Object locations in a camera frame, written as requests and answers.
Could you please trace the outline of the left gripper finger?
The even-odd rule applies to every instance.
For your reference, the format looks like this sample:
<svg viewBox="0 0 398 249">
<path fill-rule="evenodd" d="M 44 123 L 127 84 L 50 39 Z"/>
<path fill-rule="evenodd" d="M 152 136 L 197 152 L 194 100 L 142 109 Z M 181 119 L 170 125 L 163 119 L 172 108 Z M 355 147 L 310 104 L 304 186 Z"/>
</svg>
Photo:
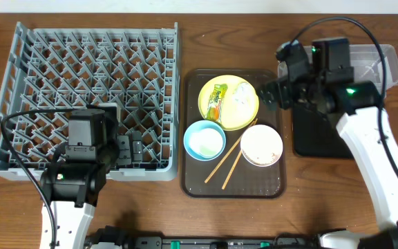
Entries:
<svg viewBox="0 0 398 249">
<path fill-rule="evenodd" d="M 132 158 L 129 137 L 127 135 L 117 136 L 117 144 L 120 150 L 117 165 L 130 165 Z"/>
<path fill-rule="evenodd" d="M 140 131 L 134 131 L 131 134 L 131 154 L 133 162 L 142 162 L 142 134 Z"/>
</svg>

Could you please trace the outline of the white tissue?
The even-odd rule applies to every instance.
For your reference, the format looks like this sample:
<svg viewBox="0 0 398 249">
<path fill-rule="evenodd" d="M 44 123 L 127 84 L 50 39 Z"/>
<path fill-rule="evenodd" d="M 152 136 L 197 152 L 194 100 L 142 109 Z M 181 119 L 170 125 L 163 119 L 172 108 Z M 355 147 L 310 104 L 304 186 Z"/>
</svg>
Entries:
<svg viewBox="0 0 398 249">
<path fill-rule="evenodd" d="M 232 100 L 239 109 L 252 112 L 255 109 L 255 91 L 248 82 L 239 83 L 232 93 Z"/>
</svg>

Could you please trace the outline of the white bowl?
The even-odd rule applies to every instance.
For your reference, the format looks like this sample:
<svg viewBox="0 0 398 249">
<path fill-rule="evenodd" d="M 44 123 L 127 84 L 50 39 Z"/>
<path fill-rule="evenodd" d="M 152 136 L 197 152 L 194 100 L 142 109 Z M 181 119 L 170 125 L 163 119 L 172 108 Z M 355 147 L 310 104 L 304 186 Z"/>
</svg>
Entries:
<svg viewBox="0 0 398 249">
<path fill-rule="evenodd" d="M 283 140 L 274 128 L 256 124 L 243 133 L 240 150 L 250 164 L 256 167 L 269 167 L 281 159 Z"/>
</svg>

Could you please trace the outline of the green orange snack wrapper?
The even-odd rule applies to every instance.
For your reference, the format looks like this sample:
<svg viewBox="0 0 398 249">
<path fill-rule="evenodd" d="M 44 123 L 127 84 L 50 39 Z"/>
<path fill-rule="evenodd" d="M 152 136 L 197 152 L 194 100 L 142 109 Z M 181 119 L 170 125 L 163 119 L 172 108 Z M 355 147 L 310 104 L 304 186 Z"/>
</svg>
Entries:
<svg viewBox="0 0 398 249">
<path fill-rule="evenodd" d="M 222 105 L 227 92 L 226 84 L 215 84 L 211 95 L 209 96 L 206 119 L 221 123 Z"/>
</svg>

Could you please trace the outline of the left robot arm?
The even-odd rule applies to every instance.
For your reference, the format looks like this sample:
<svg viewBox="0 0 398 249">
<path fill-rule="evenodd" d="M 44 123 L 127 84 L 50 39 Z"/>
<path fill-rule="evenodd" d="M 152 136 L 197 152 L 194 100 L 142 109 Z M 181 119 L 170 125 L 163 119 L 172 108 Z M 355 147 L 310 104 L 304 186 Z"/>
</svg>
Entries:
<svg viewBox="0 0 398 249">
<path fill-rule="evenodd" d="M 141 141 L 118 134 L 120 118 L 113 103 L 71 111 L 68 140 L 40 178 L 46 197 L 41 248 L 83 248 L 108 173 L 141 160 Z"/>
</svg>

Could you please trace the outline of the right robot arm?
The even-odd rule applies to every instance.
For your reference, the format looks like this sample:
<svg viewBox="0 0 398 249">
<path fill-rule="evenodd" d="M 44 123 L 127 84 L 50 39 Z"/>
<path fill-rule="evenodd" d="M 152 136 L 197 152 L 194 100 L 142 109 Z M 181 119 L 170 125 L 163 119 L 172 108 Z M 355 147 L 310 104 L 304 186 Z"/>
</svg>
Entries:
<svg viewBox="0 0 398 249">
<path fill-rule="evenodd" d="M 348 146 L 370 193 L 380 231 L 348 230 L 317 236 L 318 248 L 398 248 L 398 145 L 383 97 L 371 81 L 357 82 L 346 38 L 318 39 L 307 54 L 297 41 L 278 48 L 287 75 L 258 89 L 261 100 L 282 109 L 305 107 L 330 121 Z"/>
</svg>

